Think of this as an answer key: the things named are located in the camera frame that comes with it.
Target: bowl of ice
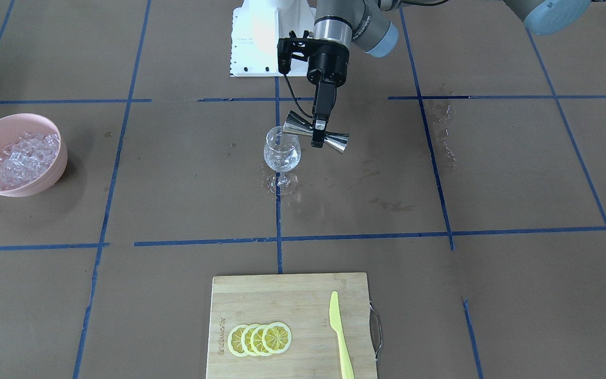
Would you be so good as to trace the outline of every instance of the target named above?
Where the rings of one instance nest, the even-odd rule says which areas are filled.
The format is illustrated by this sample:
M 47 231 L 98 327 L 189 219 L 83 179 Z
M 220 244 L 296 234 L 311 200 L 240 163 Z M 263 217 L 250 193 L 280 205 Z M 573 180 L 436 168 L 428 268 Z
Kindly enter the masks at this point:
M 0 118 L 0 195 L 38 194 L 67 166 L 67 146 L 48 118 L 19 113 Z

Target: glass stem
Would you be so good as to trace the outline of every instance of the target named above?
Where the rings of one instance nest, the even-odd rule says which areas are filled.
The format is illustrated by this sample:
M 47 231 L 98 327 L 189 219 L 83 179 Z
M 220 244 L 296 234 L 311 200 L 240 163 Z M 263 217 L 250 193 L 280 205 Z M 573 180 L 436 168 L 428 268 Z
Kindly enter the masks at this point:
M 289 178 L 287 177 L 287 175 L 285 175 L 285 173 L 279 173 L 279 179 L 277 180 L 277 185 L 279 185 L 280 187 L 284 187 L 288 183 L 289 183 Z

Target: plastic knife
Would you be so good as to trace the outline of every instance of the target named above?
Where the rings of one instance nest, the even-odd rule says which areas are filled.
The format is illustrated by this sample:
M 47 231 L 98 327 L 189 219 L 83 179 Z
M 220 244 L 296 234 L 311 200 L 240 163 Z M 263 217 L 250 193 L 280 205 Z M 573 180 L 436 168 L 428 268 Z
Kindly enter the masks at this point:
M 347 353 L 347 345 L 343 334 L 341 310 L 338 305 L 338 293 L 336 291 L 331 293 L 331 300 L 329 302 L 329 324 L 338 336 L 338 354 L 341 361 L 341 375 L 343 376 L 343 379 L 354 379 L 354 371 L 352 371 L 352 363 L 349 360 L 349 353 Z

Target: metal handle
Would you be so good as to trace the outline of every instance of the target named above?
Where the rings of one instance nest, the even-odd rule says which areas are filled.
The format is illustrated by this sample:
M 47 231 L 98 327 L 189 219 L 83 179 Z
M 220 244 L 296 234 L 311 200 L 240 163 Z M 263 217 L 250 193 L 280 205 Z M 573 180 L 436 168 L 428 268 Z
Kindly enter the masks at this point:
M 380 338 L 380 345 L 376 347 L 375 344 L 373 344 L 373 350 L 376 352 L 376 362 L 378 362 L 378 355 L 380 355 L 380 350 L 382 349 L 382 322 L 380 322 L 380 316 L 375 308 L 373 308 L 373 302 L 371 302 L 371 300 L 368 301 L 368 306 L 371 308 L 371 314 L 375 314 L 376 320 L 378 321 L 378 338 Z M 373 343 L 373 329 L 371 329 L 371 343 Z
M 315 127 L 308 122 L 308 120 L 301 117 L 294 111 L 289 111 L 287 120 L 282 126 L 282 130 L 285 133 L 307 137 L 312 137 L 313 129 L 315 129 Z M 326 132 L 324 136 L 324 142 L 329 144 L 329 146 L 341 154 L 344 153 L 348 140 L 349 134 Z

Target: bamboo cutting board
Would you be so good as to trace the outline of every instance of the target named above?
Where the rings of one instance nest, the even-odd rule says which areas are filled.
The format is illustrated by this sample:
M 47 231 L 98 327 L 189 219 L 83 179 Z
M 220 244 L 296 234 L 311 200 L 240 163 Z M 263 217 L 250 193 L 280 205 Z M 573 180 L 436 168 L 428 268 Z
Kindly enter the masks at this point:
M 341 379 L 329 300 L 338 291 L 347 350 L 356 379 L 377 379 L 365 273 L 215 276 L 206 379 Z M 228 334 L 238 324 L 281 321 L 291 345 L 269 357 L 236 357 Z

